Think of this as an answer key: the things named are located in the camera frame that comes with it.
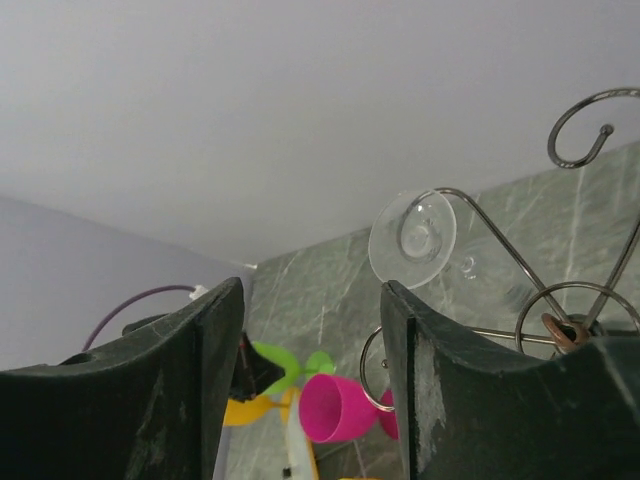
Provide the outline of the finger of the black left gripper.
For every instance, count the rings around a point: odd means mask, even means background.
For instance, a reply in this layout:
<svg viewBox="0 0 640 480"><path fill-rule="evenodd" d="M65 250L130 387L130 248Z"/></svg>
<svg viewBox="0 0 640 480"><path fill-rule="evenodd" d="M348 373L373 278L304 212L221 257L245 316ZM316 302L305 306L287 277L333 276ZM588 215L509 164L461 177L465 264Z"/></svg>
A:
<svg viewBox="0 0 640 480"><path fill-rule="evenodd" d="M285 376L285 370L262 356L246 332L241 333L229 390L229 398L247 402L263 394Z"/></svg>

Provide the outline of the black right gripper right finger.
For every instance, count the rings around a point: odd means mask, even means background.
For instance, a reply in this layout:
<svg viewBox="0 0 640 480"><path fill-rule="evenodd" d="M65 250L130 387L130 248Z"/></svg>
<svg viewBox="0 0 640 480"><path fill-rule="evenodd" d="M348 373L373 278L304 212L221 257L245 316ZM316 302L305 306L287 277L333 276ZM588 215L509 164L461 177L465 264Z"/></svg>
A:
<svg viewBox="0 0 640 480"><path fill-rule="evenodd" d="M383 285L381 326L410 479L635 479L639 342L541 360Z"/></svg>

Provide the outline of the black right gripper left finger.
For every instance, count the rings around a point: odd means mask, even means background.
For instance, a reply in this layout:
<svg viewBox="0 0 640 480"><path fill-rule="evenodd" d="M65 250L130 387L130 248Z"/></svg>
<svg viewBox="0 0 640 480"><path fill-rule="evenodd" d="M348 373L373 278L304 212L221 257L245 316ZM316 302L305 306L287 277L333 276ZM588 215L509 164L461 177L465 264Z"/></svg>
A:
<svg viewBox="0 0 640 480"><path fill-rule="evenodd" d="M209 479L244 319L230 278L59 365L1 375L5 479Z"/></svg>

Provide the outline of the orange wine glass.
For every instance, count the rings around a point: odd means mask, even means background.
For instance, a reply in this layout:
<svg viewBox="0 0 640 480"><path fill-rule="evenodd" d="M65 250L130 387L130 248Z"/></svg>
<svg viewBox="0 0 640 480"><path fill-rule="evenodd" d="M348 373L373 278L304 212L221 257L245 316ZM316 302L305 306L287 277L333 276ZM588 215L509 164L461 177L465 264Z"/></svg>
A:
<svg viewBox="0 0 640 480"><path fill-rule="evenodd" d="M268 395L259 395L246 402L229 399L223 425L225 427L246 426L261 419L271 410L276 410L282 423L285 424L293 408L294 400L299 394L298 388L291 387L279 399L273 399Z"/></svg>

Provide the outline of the green wine glass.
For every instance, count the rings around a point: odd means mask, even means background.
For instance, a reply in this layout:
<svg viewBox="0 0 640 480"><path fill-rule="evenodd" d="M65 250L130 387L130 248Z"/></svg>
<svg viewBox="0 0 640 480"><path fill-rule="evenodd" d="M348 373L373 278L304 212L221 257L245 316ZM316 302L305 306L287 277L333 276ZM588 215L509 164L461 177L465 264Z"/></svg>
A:
<svg viewBox="0 0 640 480"><path fill-rule="evenodd" d="M284 347L261 342L255 342L253 346L258 354L284 371L283 376L268 384L268 388L264 391L265 395L283 393L296 383L300 375L304 375L306 380L309 380L320 373L332 375L336 370L331 357L321 350L313 352L306 360L306 363L301 365L297 357Z"/></svg>

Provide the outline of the pink wine glass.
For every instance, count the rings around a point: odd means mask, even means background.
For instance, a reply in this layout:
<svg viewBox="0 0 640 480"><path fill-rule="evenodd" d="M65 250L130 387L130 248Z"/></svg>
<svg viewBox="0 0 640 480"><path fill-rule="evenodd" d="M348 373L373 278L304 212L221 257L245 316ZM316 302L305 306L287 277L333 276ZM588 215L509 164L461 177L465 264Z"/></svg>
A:
<svg viewBox="0 0 640 480"><path fill-rule="evenodd" d="M399 439L394 411L377 408L359 382L336 375L316 374L299 397L299 420L313 443L349 442L375 425L392 440Z"/></svg>

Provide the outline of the clear wine glass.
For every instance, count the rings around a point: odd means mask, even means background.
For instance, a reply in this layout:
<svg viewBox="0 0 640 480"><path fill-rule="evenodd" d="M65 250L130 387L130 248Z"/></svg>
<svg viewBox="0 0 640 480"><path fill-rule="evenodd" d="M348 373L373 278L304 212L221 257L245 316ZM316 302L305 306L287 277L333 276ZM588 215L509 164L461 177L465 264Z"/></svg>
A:
<svg viewBox="0 0 640 480"><path fill-rule="evenodd" d="M403 192L389 202L370 231L368 255L380 281L415 290L439 280L456 304L490 316L517 316L535 293L493 235L457 235L451 203L433 190Z"/></svg>

